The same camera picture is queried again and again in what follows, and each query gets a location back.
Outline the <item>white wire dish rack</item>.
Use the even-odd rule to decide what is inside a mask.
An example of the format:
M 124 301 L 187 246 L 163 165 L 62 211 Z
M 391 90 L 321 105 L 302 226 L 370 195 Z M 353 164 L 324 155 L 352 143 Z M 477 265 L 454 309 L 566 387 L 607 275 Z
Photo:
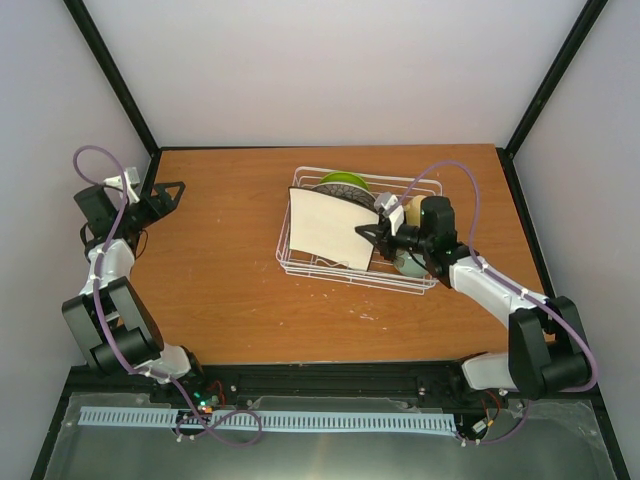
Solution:
M 299 166 L 293 174 L 292 187 L 311 189 L 321 183 L 321 179 L 334 170 L 311 166 Z M 372 196 L 391 192 L 398 198 L 406 191 L 413 178 L 389 175 L 375 175 L 356 172 L 367 183 Z M 431 177 L 423 178 L 406 197 L 408 202 L 416 195 L 444 195 L 442 184 Z M 437 282 L 428 273 L 422 277 L 403 275 L 393 265 L 385 260 L 377 251 L 372 253 L 369 269 L 356 271 L 345 265 L 324 259 L 314 254 L 294 251 L 289 247 L 290 237 L 290 202 L 287 204 L 275 257 L 286 274 L 335 281 L 369 288 L 378 288 L 407 294 L 424 295 L 435 287 Z

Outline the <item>yellow mug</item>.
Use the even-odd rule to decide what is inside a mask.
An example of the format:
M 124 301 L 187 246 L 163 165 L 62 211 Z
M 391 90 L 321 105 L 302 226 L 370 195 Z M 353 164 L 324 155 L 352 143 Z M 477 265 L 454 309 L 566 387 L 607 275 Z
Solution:
M 409 226 L 421 225 L 421 204 L 424 199 L 424 195 L 417 195 L 404 205 L 405 220 Z

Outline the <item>mint green bowl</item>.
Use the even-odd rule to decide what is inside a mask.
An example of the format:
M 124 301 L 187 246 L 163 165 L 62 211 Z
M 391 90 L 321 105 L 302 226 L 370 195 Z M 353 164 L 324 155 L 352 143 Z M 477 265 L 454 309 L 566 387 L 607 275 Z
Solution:
M 394 268 L 402 275 L 411 278 L 423 278 L 427 275 L 427 270 L 421 261 L 422 257 L 412 256 L 410 252 L 399 250 L 392 261 Z

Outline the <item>white square plate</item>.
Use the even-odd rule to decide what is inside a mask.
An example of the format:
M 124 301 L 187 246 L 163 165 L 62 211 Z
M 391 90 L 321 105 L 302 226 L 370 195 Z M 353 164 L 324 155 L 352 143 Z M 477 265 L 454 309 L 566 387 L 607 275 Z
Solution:
M 372 210 L 314 190 L 289 188 L 289 248 L 367 271 L 374 246 L 356 232 L 378 223 Z

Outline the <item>green plate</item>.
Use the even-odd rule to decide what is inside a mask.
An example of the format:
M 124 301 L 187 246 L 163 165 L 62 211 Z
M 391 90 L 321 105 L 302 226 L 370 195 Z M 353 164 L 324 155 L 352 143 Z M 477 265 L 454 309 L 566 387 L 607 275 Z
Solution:
M 322 177 L 319 181 L 320 185 L 329 183 L 348 184 L 361 188 L 365 191 L 369 191 L 369 185 L 366 181 L 361 176 L 351 172 L 332 171 Z

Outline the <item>patterned round plate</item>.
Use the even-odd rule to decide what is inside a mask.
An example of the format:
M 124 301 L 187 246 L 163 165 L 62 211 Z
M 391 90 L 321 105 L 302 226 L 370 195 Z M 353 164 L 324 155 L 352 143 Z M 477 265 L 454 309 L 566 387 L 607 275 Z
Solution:
M 374 211 L 374 196 L 363 187 L 344 182 L 328 182 L 314 186 L 312 191 L 359 204 Z

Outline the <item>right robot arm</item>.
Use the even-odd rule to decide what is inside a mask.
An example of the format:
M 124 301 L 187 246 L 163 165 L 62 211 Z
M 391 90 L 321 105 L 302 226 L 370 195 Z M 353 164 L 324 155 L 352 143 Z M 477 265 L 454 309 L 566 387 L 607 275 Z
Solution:
M 378 222 L 360 225 L 356 233 L 387 260 L 395 259 L 399 251 L 419 254 L 432 278 L 475 301 L 508 331 L 506 353 L 476 355 L 462 362 L 469 389 L 519 392 L 536 400 L 594 386 L 595 360 L 571 300 L 529 291 L 459 241 L 448 198 L 424 198 L 416 226 L 397 217 L 398 209 L 390 204 L 393 199 L 385 195 L 378 206 Z

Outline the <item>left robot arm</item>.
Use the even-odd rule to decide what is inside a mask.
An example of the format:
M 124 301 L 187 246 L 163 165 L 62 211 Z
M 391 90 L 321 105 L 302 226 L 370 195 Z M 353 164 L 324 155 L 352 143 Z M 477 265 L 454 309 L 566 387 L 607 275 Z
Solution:
M 179 205 L 186 185 L 159 183 L 128 202 L 123 213 L 103 185 L 74 196 L 85 216 L 81 228 L 89 275 L 85 286 L 62 305 L 67 322 L 89 368 L 101 377 L 125 371 L 124 358 L 135 372 L 172 388 L 186 402 L 201 400 L 208 378 L 195 355 L 166 343 L 151 313 L 130 282 L 141 234 Z

